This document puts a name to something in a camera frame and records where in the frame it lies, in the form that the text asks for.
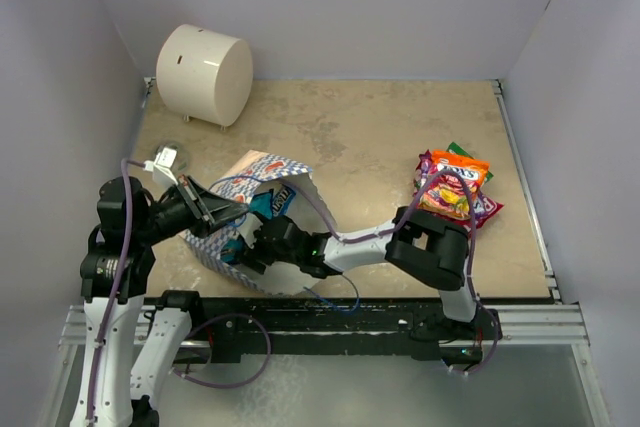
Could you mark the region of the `purple Fox's berries candy bag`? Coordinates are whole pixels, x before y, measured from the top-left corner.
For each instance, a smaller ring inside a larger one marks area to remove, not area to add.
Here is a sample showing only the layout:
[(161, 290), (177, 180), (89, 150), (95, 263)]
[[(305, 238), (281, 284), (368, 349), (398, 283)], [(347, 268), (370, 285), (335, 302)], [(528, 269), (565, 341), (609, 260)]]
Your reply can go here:
[(477, 222), (490, 217), (496, 208), (496, 203), (483, 192), (478, 192), (474, 201), (474, 214)]

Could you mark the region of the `blue checkered paper bag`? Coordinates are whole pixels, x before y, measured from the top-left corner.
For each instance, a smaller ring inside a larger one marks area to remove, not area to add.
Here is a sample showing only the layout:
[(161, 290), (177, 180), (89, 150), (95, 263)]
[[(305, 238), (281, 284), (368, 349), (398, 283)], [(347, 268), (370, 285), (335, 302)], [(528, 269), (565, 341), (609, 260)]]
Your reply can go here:
[(181, 235), (203, 266), (261, 294), (329, 302), (318, 284), (342, 274), (325, 253), (340, 245), (340, 235), (310, 166), (251, 150), (210, 191), (248, 212), (204, 238)]

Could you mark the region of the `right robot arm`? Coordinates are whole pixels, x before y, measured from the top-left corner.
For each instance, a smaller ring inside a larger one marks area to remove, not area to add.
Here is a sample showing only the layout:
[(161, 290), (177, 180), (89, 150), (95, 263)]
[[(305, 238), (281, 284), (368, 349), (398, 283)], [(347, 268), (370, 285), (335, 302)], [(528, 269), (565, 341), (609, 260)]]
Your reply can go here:
[(452, 336), (467, 338), (484, 331), (497, 341), (499, 321), (482, 304), (473, 284), (475, 247), (475, 228), (466, 230), (427, 211), (400, 207), (391, 220), (349, 234), (308, 232), (287, 216), (264, 219), (239, 259), (261, 275), (282, 262), (317, 279), (387, 262), (438, 291)]

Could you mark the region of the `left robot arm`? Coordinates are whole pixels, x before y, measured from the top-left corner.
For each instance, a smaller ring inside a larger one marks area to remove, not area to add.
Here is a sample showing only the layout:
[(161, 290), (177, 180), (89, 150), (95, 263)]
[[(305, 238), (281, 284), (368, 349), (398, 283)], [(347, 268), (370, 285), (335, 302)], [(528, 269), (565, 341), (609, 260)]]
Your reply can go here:
[(100, 222), (80, 267), (86, 341), (72, 425), (159, 425), (157, 405), (168, 371), (182, 340), (202, 334), (206, 316), (199, 294), (167, 290), (142, 350), (135, 350), (153, 247), (185, 230), (207, 237), (248, 210), (189, 176), (180, 176), (159, 200), (127, 174), (100, 188)]

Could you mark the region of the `teal blue snack bag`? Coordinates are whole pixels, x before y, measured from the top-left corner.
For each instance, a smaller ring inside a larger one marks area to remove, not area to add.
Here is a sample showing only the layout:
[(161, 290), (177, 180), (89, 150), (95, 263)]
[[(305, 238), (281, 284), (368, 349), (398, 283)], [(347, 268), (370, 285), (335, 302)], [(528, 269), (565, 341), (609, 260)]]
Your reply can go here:
[(249, 203), (249, 213), (231, 223), (233, 235), (221, 250), (222, 261), (231, 265), (239, 263), (240, 254), (246, 247), (243, 234), (253, 232), (273, 218), (272, 200), (272, 190), (255, 195)]

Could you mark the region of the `red Real snack bag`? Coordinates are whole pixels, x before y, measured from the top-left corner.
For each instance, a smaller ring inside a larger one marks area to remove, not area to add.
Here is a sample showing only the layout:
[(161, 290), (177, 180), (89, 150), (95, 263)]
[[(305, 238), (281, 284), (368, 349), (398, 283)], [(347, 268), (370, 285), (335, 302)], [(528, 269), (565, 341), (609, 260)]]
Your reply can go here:
[[(502, 203), (496, 202), (491, 199), (483, 192), (479, 192), (477, 194), (476, 200), (474, 202), (474, 213), (476, 220), (476, 228), (480, 229), (483, 225), (492, 217), (494, 217), (504, 205)], [(469, 219), (454, 219), (451, 217), (447, 217), (441, 214), (436, 214), (436, 216), (443, 218), (445, 220), (454, 222), (462, 227), (464, 227), (467, 231), (471, 230), (471, 222)]]

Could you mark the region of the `orange Fox's fruits candy bag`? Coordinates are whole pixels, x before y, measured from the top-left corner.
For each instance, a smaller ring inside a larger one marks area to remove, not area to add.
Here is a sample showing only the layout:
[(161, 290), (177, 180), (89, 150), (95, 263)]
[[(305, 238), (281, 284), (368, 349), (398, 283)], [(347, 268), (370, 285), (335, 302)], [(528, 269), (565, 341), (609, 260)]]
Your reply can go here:
[[(475, 201), (477, 193), (486, 181), (490, 163), (442, 150), (431, 152), (431, 155), (432, 164), (429, 177), (443, 170), (456, 172), (464, 179), (471, 192), (472, 200)], [(418, 207), (454, 219), (470, 218), (469, 202), (462, 183), (452, 175), (439, 176), (425, 190), (418, 202)]]

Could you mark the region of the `green Fox's candy bag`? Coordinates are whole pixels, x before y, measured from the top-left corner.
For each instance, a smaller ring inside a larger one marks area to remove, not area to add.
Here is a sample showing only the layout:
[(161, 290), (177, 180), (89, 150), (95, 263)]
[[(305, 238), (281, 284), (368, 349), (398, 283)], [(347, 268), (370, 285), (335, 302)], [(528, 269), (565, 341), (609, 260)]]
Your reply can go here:
[[(461, 155), (461, 156), (471, 158), (471, 155), (456, 142), (451, 142), (446, 148), (446, 151), (456, 155)], [(488, 171), (486, 175), (486, 182), (490, 182), (493, 179), (493, 177), (494, 177), (493, 173), (491, 171)]]

